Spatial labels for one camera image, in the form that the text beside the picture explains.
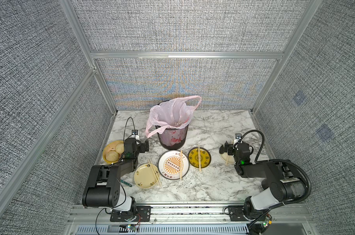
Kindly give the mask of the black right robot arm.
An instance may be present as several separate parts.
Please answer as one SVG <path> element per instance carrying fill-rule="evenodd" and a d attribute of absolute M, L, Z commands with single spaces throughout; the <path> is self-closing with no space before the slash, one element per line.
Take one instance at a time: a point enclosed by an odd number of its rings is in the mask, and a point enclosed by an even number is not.
<path fill-rule="evenodd" d="M 311 181 L 301 167 L 284 159 L 251 163 L 252 154 L 247 143 L 225 143 L 221 155 L 234 158 L 234 168 L 242 178 L 262 178 L 263 191 L 246 198 L 242 214 L 249 221 L 264 217 L 268 211 L 287 204 L 304 201 L 312 191 Z"/>

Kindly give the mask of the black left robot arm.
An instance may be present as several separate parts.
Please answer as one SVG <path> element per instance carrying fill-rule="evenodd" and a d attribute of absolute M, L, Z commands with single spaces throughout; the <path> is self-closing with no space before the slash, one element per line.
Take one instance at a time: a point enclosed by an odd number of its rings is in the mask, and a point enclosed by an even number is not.
<path fill-rule="evenodd" d="M 119 212 L 136 210 L 135 200 L 127 196 L 121 184 L 121 177 L 134 172 L 140 153 L 149 151 L 149 141 L 136 138 L 124 141 L 124 152 L 119 161 L 110 165 L 94 165 L 91 168 L 82 195 L 84 207 L 105 207 Z"/>

